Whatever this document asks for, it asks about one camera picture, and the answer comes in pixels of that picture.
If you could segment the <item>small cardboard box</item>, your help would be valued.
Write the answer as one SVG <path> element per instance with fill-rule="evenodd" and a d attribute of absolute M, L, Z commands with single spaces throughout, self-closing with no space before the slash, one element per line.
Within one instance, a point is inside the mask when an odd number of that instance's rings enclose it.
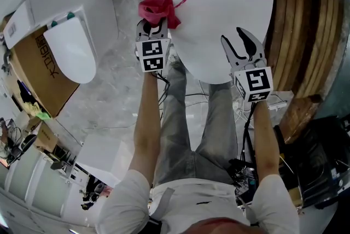
<path fill-rule="evenodd" d="M 52 153 L 58 143 L 58 137 L 53 133 L 46 123 L 41 123 L 38 128 L 37 138 L 34 146 L 41 152 L 48 151 Z"/>

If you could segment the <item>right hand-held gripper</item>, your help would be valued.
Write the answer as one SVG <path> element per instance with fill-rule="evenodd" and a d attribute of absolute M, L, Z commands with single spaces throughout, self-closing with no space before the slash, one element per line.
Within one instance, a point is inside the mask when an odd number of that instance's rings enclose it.
<path fill-rule="evenodd" d="M 220 38 L 231 68 L 241 68 L 237 71 L 231 69 L 233 83 L 244 102 L 267 100 L 273 91 L 273 79 L 271 67 L 265 63 L 263 44 L 244 28 L 237 27 L 236 31 L 243 41 L 248 58 L 240 56 L 224 35 Z"/>

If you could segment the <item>white toilet with green hinges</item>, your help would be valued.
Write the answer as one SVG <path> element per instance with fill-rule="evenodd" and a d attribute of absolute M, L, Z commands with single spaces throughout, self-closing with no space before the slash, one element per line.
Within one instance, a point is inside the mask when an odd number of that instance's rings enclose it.
<path fill-rule="evenodd" d="M 119 35 L 113 0 L 25 0 L 3 30 L 7 47 L 42 27 L 58 68 L 78 84 L 92 81 Z"/>

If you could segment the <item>black appliance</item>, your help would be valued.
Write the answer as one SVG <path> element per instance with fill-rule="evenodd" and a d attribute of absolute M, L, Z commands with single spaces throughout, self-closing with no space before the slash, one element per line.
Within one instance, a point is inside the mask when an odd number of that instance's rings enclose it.
<path fill-rule="evenodd" d="M 293 143 L 302 206 L 323 209 L 350 197 L 350 126 L 337 116 L 309 122 Z"/>

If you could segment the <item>white power adapter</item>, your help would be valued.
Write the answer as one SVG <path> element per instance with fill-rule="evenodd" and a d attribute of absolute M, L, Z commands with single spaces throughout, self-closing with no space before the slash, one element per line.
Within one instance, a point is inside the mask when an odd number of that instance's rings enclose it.
<path fill-rule="evenodd" d="M 268 109 L 278 111 L 279 109 L 284 108 L 286 106 L 287 106 L 287 101 L 280 101 L 280 102 L 276 102 L 268 105 Z"/>

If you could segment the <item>wooden slat platform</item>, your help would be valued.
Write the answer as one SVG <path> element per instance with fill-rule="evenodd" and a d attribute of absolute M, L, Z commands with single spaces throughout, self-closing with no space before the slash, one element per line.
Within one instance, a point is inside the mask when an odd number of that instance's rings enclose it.
<path fill-rule="evenodd" d="M 276 91 L 293 98 L 277 131 L 298 139 L 328 94 L 338 70 L 346 0 L 273 0 L 265 53 Z"/>

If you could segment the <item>yellow green cloth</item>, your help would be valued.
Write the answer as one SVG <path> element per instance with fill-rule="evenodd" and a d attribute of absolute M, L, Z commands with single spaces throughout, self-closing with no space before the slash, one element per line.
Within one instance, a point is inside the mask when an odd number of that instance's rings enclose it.
<path fill-rule="evenodd" d="M 41 120 L 51 119 L 51 116 L 39 106 L 38 102 L 35 102 L 35 103 L 25 102 L 24 109 L 29 115 L 33 117 L 37 117 Z"/>

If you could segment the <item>pink cloth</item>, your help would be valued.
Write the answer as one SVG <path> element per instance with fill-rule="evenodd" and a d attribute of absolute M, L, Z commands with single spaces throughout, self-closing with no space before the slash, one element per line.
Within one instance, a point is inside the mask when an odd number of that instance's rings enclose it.
<path fill-rule="evenodd" d="M 141 18 L 146 19 L 152 28 L 159 26 L 161 20 L 167 20 L 167 27 L 176 29 L 181 21 L 175 14 L 175 8 L 185 3 L 182 0 L 177 5 L 173 4 L 173 0 L 143 0 L 138 5 L 138 14 Z"/>

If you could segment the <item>person's grey jeans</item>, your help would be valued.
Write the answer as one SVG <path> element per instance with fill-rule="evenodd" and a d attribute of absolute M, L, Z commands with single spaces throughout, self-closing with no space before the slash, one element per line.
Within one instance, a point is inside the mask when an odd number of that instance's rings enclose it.
<path fill-rule="evenodd" d="M 209 85 L 206 124 L 199 146 L 192 150 L 186 121 L 186 68 L 180 59 L 169 64 L 167 79 L 170 89 L 153 185 L 187 178 L 232 184 L 227 169 L 238 145 L 230 83 Z"/>

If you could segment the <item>large cardboard box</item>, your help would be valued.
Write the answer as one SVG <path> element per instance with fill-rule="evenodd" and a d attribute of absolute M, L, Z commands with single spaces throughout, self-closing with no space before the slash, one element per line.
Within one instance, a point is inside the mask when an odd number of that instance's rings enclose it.
<path fill-rule="evenodd" d="M 11 48 L 11 63 L 17 78 L 28 88 L 38 104 L 56 118 L 79 87 L 59 69 L 44 38 L 46 27 L 20 40 Z"/>

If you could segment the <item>person's left forearm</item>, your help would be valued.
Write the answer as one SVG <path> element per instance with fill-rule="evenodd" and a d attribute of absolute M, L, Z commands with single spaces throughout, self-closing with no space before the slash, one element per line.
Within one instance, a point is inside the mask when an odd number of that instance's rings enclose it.
<path fill-rule="evenodd" d="M 152 185 L 160 153 L 160 111 L 158 79 L 154 73 L 145 73 L 141 102 L 134 131 L 135 152 L 129 169 L 143 174 Z"/>

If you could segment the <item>white toilet lid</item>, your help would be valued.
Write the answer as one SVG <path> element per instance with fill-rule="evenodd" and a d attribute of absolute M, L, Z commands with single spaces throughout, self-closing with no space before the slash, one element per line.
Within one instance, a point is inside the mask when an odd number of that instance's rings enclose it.
<path fill-rule="evenodd" d="M 273 0 L 173 0 L 179 26 L 171 30 L 175 50 L 187 70 L 207 84 L 230 81 L 231 66 L 221 37 L 239 56 L 246 51 L 237 29 L 263 41 L 270 24 Z"/>

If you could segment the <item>person's white shirt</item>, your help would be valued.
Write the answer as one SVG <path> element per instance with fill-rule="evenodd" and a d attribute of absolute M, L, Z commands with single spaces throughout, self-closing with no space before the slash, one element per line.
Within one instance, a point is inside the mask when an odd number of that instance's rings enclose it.
<path fill-rule="evenodd" d="M 206 219 L 228 218 L 258 223 L 269 234 L 299 234 L 299 216 L 279 175 L 265 177 L 254 194 L 250 214 L 236 204 L 235 187 L 211 180 L 186 178 L 150 188 L 145 176 L 129 170 L 100 212 L 98 234 L 135 234 L 146 220 L 162 223 L 161 234 L 181 234 Z"/>

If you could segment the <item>person's right forearm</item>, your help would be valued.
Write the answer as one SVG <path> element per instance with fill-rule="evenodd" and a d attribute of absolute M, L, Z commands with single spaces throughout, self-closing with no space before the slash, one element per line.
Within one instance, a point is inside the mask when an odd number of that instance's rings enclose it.
<path fill-rule="evenodd" d="M 279 146 L 266 101 L 256 104 L 253 120 L 256 168 L 261 183 L 265 177 L 279 174 Z"/>

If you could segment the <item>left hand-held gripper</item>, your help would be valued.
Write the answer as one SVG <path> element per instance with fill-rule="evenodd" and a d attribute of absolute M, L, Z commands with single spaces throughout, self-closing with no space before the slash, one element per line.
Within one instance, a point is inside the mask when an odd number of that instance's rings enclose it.
<path fill-rule="evenodd" d="M 135 54 L 138 58 L 142 72 L 159 72 L 166 66 L 168 49 L 171 40 L 167 38 L 167 18 L 163 17 L 158 26 L 154 28 L 154 37 L 150 38 L 150 23 L 142 19 L 137 24 Z"/>

